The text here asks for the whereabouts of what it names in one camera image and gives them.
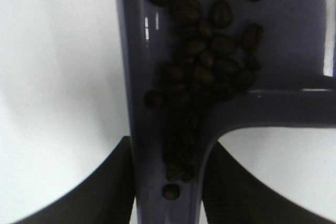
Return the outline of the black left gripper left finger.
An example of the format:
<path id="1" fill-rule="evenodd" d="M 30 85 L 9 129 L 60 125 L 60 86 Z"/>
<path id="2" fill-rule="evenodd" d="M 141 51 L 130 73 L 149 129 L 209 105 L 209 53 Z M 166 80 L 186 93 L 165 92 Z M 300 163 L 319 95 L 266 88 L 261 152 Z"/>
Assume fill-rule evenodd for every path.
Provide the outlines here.
<path id="1" fill-rule="evenodd" d="M 83 182 L 16 223 L 129 223 L 135 198 L 130 137 Z"/>

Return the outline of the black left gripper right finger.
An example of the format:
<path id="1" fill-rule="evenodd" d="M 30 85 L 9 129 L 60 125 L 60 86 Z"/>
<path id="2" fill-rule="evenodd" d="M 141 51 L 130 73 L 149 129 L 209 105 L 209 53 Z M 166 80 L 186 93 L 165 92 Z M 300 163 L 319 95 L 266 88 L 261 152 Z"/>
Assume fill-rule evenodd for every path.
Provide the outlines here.
<path id="1" fill-rule="evenodd" d="M 208 223 L 331 223 L 265 185 L 218 141 L 204 159 L 202 202 Z"/>

